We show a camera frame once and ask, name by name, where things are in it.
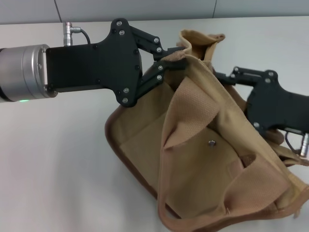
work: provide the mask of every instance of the white wall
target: white wall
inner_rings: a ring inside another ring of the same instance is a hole
[[[0,24],[294,15],[309,15],[309,1],[0,0]]]
[[[130,24],[159,36],[164,48],[175,45],[183,28],[225,33],[213,58],[217,71],[230,73],[235,65],[274,69],[283,88],[307,95],[308,23],[309,17],[278,17]],[[78,25],[94,43],[110,30],[110,23]],[[3,47],[62,45],[60,23],[2,25],[0,31],[5,35],[0,37]],[[82,44],[85,39],[74,35],[74,42]],[[151,56],[142,61],[144,70],[152,64]],[[237,88],[248,96],[248,88]],[[0,104],[1,232],[167,232],[157,217],[155,200],[106,141],[104,124],[117,106],[109,90]],[[294,146],[299,142],[292,138]],[[291,170],[309,182],[308,168]],[[306,232],[308,214],[305,204],[298,219],[245,222],[222,231]]]

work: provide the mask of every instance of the white table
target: white table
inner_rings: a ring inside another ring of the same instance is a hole
[[[267,17],[131,22],[172,47],[183,28],[224,33],[213,65],[273,69],[286,90],[308,94],[309,17]],[[103,40],[109,22],[75,23],[91,41]],[[62,46],[62,24],[1,25],[0,47]],[[74,44],[85,43],[74,35]],[[143,57],[146,70],[152,63]],[[243,97],[250,88],[238,87]],[[166,232],[156,202],[109,147],[104,124],[118,106],[110,90],[59,94],[55,99],[0,105],[0,231]],[[299,145],[300,138],[293,137]],[[309,182],[309,169],[291,168]],[[305,232],[309,205],[298,219],[252,221],[224,232]]]

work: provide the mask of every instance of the bag handle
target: bag handle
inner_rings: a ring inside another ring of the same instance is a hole
[[[165,204],[177,149],[201,132],[218,114],[219,106],[191,79],[186,77],[176,90],[167,111],[162,131],[158,212],[163,224],[173,231],[194,231],[223,218],[263,210],[289,187],[288,181],[262,156],[249,155],[249,166],[227,187],[216,214],[174,219],[167,216]]]

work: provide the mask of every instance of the canvas bag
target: canvas bag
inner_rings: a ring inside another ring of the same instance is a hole
[[[180,38],[187,49],[165,59],[185,57],[186,70],[167,73],[135,107],[112,114],[106,136],[113,150],[158,196],[159,216],[172,231],[296,213],[309,190],[286,166],[307,160],[279,146],[277,131],[263,139],[243,113],[246,102],[213,75],[211,57],[224,35],[184,30]]]

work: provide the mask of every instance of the beige fabric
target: beige fabric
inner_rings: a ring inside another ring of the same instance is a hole
[[[255,213],[284,217],[294,203],[289,214],[299,209],[307,189],[285,165],[308,163],[279,146],[278,131],[268,132],[267,143],[247,121],[246,102],[212,74],[223,39],[182,31],[179,44],[187,49],[166,59],[185,56],[187,69],[167,72],[164,84],[108,125],[112,142],[158,191],[160,218],[173,231],[220,228]],[[167,217],[165,203],[182,219]]]

